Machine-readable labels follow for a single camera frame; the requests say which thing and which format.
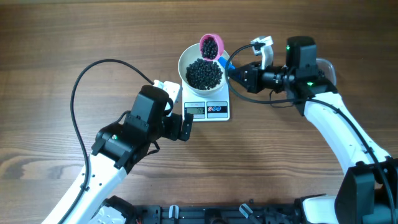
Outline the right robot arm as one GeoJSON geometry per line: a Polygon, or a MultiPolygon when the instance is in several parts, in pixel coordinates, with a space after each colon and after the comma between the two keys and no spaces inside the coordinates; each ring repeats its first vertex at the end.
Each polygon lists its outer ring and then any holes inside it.
{"type": "Polygon", "coordinates": [[[332,149],[344,179],[335,196],[314,195],[296,201],[300,223],[396,223],[397,159],[378,146],[353,118],[335,84],[317,64],[317,45],[308,36],[287,39],[286,62],[275,66],[272,39],[251,41],[260,62],[226,66],[228,83],[250,93],[286,92],[294,105],[332,149]]]}

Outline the black beans in bowl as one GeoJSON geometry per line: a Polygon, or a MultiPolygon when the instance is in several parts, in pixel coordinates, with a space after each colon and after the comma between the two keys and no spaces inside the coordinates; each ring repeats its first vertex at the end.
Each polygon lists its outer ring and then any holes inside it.
{"type": "Polygon", "coordinates": [[[186,79],[198,90],[210,90],[221,83],[223,72],[216,62],[198,58],[187,67],[186,79]]]}

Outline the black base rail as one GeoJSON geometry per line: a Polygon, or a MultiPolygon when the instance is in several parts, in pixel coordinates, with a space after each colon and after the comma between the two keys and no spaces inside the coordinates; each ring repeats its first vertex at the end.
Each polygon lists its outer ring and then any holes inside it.
{"type": "Polygon", "coordinates": [[[255,206],[178,206],[131,205],[120,197],[105,199],[89,221],[93,224],[279,224],[306,223],[299,205],[294,203],[255,206]]]}

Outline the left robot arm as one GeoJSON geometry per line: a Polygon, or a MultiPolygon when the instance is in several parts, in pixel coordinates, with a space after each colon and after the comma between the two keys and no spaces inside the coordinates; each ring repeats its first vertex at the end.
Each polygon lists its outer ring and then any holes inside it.
{"type": "Polygon", "coordinates": [[[133,107],[99,130],[91,154],[45,223],[88,223],[106,197],[143,158],[159,152],[157,140],[188,141],[193,117],[173,113],[182,87],[165,82],[144,85],[133,107]]]}

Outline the white digital kitchen scale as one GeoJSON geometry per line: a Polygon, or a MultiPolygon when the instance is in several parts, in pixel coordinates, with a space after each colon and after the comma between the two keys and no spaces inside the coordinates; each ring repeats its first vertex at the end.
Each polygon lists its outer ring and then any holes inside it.
{"type": "Polygon", "coordinates": [[[182,88],[183,114],[192,114],[194,122],[230,119],[229,88],[225,79],[209,90],[192,88],[185,81],[182,88]]]}

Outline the pink scoop blue handle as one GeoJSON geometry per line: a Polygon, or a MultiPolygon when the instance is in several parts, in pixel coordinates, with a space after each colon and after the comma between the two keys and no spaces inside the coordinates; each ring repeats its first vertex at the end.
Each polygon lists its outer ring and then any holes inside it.
{"type": "Polygon", "coordinates": [[[224,54],[224,43],[218,34],[205,34],[199,42],[200,55],[208,62],[219,62],[225,68],[227,58],[224,54]]]}

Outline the clear plastic container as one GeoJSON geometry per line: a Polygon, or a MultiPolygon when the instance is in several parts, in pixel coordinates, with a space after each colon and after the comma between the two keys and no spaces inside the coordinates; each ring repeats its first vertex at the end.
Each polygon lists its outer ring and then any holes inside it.
{"type": "Polygon", "coordinates": [[[316,58],[316,62],[319,69],[325,73],[325,77],[336,85],[336,73],[333,64],[324,58],[316,58]]]}

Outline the white bowl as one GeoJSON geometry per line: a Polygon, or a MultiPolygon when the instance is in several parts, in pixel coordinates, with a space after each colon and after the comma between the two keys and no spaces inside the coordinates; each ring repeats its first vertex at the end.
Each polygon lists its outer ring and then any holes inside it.
{"type": "MultiPolygon", "coordinates": [[[[193,44],[189,46],[180,56],[179,61],[178,61],[178,72],[180,75],[180,78],[182,79],[182,82],[185,81],[187,84],[187,79],[186,79],[186,72],[187,72],[187,67],[196,61],[198,58],[201,58],[200,55],[200,48],[199,48],[199,43],[193,44]]],[[[223,77],[221,79],[225,79],[225,69],[220,65],[219,62],[216,62],[218,66],[220,67],[221,71],[223,72],[223,77]]]]}

